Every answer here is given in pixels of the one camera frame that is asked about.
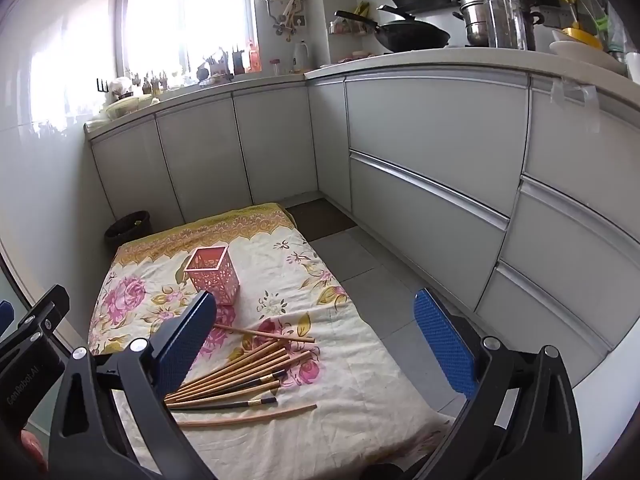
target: pile of chopsticks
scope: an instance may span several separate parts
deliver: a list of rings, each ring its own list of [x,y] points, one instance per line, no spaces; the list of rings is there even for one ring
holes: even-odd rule
[[[304,362],[312,356],[311,352],[306,351],[296,357],[289,357],[284,348],[285,341],[315,342],[315,339],[311,337],[256,332],[218,324],[214,326],[233,332],[257,335],[270,340],[258,346],[258,348],[229,361],[209,374],[183,384],[174,393],[167,395],[164,398],[164,402],[170,410],[180,412],[226,410],[274,403],[276,402],[275,396],[232,403],[229,403],[229,400],[244,396],[253,397],[268,390],[276,390],[280,386],[280,379],[286,376],[289,367]],[[237,422],[277,418],[287,413],[293,414],[315,407],[315,404],[310,404],[263,415],[201,422],[178,422],[178,424],[181,426],[221,426]]]

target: cabinet door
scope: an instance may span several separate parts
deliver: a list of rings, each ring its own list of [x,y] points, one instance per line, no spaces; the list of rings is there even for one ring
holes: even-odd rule
[[[155,232],[184,224],[155,120],[98,138],[92,150],[116,218],[147,210]]]
[[[305,86],[234,93],[254,203],[318,190]]]
[[[251,205],[230,96],[158,116],[158,130],[187,222]]]
[[[478,304],[507,219],[465,196],[351,152],[353,215],[467,308]]]
[[[318,189],[351,210],[349,138],[342,79],[308,87]]]
[[[579,102],[551,102],[541,90],[549,87],[548,81],[534,80],[526,173],[640,240],[640,112],[598,94],[600,113],[594,118]]]
[[[511,214],[526,143],[525,74],[407,70],[353,76],[346,87],[352,149]]]
[[[554,313],[548,295],[536,288],[513,269],[498,264],[476,314],[512,350],[537,354],[546,345],[558,348],[571,384],[577,384],[604,359],[606,350],[587,343]]]
[[[640,315],[640,246],[575,200],[523,177],[500,258],[611,348]]]

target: window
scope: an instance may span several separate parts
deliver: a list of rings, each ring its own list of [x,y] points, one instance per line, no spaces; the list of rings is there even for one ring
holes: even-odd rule
[[[219,48],[229,54],[253,40],[248,0],[123,0],[120,72],[142,78],[162,70],[194,73]]]

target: black bucket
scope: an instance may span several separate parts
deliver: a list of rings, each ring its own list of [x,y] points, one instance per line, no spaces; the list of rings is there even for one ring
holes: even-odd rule
[[[136,211],[118,220],[104,232],[104,241],[114,254],[122,244],[152,233],[149,211]]]

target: brown mat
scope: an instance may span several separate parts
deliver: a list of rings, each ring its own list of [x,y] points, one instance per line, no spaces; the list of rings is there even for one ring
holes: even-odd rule
[[[324,198],[289,207],[287,211],[296,219],[298,231],[307,242],[339,233],[356,225],[353,220]]]

